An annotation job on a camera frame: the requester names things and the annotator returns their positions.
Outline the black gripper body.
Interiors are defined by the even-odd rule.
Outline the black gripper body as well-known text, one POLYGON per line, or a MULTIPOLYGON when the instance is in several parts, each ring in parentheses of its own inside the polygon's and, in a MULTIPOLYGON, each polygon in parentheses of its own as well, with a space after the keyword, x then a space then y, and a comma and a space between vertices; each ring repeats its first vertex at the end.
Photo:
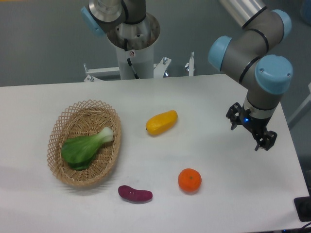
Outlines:
POLYGON ((242 108, 242 111, 239 113, 241 123, 253 135, 254 139, 261 139, 271 117, 260 119, 252 117, 250 114, 250 109, 245 110, 242 108))

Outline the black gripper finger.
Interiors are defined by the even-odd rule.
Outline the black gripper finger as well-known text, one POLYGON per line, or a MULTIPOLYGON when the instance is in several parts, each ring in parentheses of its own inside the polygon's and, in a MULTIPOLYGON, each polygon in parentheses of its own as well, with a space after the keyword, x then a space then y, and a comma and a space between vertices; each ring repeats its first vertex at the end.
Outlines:
POLYGON ((241 120, 242 107, 236 102, 230 106, 226 113, 226 118, 229 119, 231 123, 231 130, 234 130, 238 125, 242 125, 241 120))
POLYGON ((263 130, 262 132, 256 133, 254 136, 257 142, 255 151, 260 148, 268 151, 275 144, 276 138, 277 133, 274 131, 263 130))

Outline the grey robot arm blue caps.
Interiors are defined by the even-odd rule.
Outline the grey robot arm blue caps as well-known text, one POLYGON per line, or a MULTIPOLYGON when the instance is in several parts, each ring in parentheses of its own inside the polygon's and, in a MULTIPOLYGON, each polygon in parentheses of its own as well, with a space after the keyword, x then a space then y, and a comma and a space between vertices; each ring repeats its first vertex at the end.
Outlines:
MULTIPOLYGON (((291 31, 290 17, 281 10, 269 10, 260 0, 224 0, 243 34, 232 39, 219 37, 210 47, 208 61, 218 71, 247 89, 243 105, 233 104, 226 117, 231 127, 244 126, 257 148, 269 150, 277 134, 267 130, 276 107, 288 90, 292 64, 269 50, 291 31)), ((162 78, 164 63, 154 66, 154 45, 160 35, 158 20, 146 12, 143 0, 91 0, 81 9, 82 18, 97 36, 106 35, 117 53, 120 77, 162 78)))

